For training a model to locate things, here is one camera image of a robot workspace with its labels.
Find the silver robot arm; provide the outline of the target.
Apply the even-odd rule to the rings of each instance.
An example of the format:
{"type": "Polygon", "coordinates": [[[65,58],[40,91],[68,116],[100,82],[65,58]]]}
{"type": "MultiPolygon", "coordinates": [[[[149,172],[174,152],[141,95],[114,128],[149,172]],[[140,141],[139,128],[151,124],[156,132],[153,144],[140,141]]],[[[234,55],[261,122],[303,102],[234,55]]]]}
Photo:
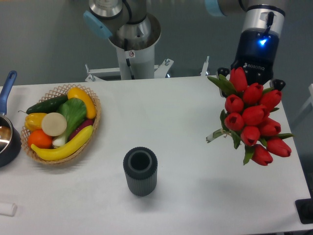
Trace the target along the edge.
{"type": "MultiPolygon", "coordinates": [[[[285,82],[273,77],[273,64],[285,20],[284,0],[207,0],[215,17],[238,11],[246,14],[236,56],[231,67],[243,68],[249,84],[269,82],[282,90],[285,82]]],[[[144,0],[91,0],[83,15],[89,29],[115,47],[123,80],[165,78],[173,61],[155,65],[159,21],[147,11],[144,0]]]]}

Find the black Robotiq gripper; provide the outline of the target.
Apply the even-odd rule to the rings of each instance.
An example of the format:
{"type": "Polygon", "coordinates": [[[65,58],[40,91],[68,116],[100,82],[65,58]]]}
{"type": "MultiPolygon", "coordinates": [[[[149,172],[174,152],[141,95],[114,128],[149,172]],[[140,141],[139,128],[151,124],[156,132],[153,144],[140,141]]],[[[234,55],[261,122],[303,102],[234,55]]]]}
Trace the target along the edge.
{"type": "MultiPolygon", "coordinates": [[[[285,81],[273,78],[273,64],[279,44],[277,35],[264,34],[260,30],[246,30],[241,33],[236,56],[231,64],[231,69],[243,68],[247,83],[264,85],[269,80],[270,87],[282,91],[286,86],[285,81]]],[[[228,68],[218,68],[217,78],[220,84],[221,95],[228,97],[230,92],[228,68]]]]}

